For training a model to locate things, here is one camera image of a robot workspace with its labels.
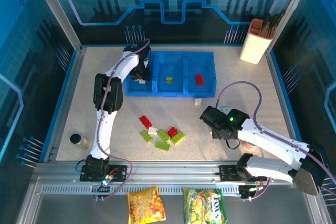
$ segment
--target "snack bag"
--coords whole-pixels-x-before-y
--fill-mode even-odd
[[[158,187],[152,187],[138,193],[127,193],[129,224],[146,224],[166,220]]]
[[[196,190],[183,188],[184,224],[225,224],[223,195],[219,189]]]

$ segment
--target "white table surface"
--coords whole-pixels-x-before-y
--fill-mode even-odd
[[[238,160],[243,147],[236,150],[227,148],[223,140],[213,140],[209,127],[199,116],[208,105],[215,106],[216,99],[228,84],[245,80],[257,85],[261,90],[262,104],[257,120],[264,126],[288,136],[285,120],[265,58],[257,65],[239,59],[241,47],[221,46],[178,46],[156,47],[154,51],[212,51],[215,55],[217,90],[215,98],[202,99],[201,106],[195,106],[192,98],[128,97],[124,94],[123,106],[114,121],[110,142],[111,154],[132,161],[218,161]],[[73,95],[64,132],[59,144],[56,160],[77,161],[86,158],[90,150],[81,150],[71,144],[71,134],[78,133],[93,141],[96,128],[96,110],[93,104],[94,77],[109,70],[120,58],[123,47],[87,48]],[[250,86],[239,84],[230,87],[219,105],[239,109],[250,116],[258,103],[258,94]],[[147,144],[139,133],[144,126],[139,117],[146,115],[158,129],[169,130],[176,127],[185,138],[168,152],[155,148],[158,136]],[[274,157],[259,148],[252,152],[263,157]]]

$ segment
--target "glass panel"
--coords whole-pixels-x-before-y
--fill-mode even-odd
[[[288,0],[59,0],[82,44],[238,44]]]
[[[317,141],[336,174],[336,0],[301,0],[273,50],[302,140]],[[326,204],[334,200],[326,198]],[[330,211],[336,216],[336,209]]]
[[[44,0],[1,1],[0,222],[15,223],[73,49]]]

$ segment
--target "blue plastic bin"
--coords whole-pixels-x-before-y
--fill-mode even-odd
[[[216,71],[213,52],[153,51],[148,64],[151,77],[139,84],[130,75],[125,79],[126,95],[143,97],[214,97]],[[204,84],[197,86],[196,75],[201,74]],[[173,82],[167,83],[167,77]]]

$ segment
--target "green snack bag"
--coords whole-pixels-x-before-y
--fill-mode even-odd
[[[221,190],[183,188],[183,195],[184,224],[225,224],[227,222]]]

